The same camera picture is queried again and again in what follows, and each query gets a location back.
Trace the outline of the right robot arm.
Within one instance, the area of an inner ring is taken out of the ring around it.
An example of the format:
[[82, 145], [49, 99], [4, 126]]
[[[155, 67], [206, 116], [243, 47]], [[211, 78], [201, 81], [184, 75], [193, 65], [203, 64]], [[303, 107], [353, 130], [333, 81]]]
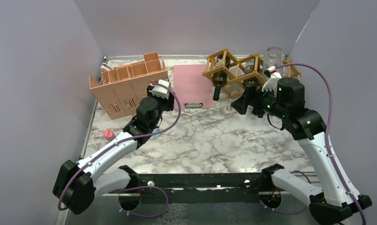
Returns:
[[321, 225], [339, 223], [372, 205], [369, 196], [360, 194], [348, 180], [326, 135], [322, 116], [305, 107], [305, 88], [299, 80], [282, 78], [276, 92], [247, 86], [243, 95], [231, 103], [239, 114], [252, 106], [252, 113], [280, 118], [282, 127], [302, 147], [317, 177], [319, 187], [294, 176], [279, 164], [262, 170], [261, 187], [267, 191], [281, 188], [305, 204]]

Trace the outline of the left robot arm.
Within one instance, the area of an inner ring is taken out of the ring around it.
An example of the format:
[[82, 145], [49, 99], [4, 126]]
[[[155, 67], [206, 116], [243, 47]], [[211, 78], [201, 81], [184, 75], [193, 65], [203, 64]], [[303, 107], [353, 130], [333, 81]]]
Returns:
[[142, 147], [154, 135], [170, 130], [180, 118], [178, 115], [169, 127], [155, 131], [162, 121], [163, 112], [174, 109], [179, 103], [176, 94], [166, 82], [152, 82], [147, 87], [148, 96], [136, 109], [136, 115], [106, 146], [77, 162], [67, 160], [58, 172], [53, 195], [58, 198], [60, 211], [70, 210], [75, 215], [83, 213], [94, 199], [112, 191], [140, 192], [138, 174], [129, 166], [121, 166], [112, 173], [105, 173], [118, 160]]

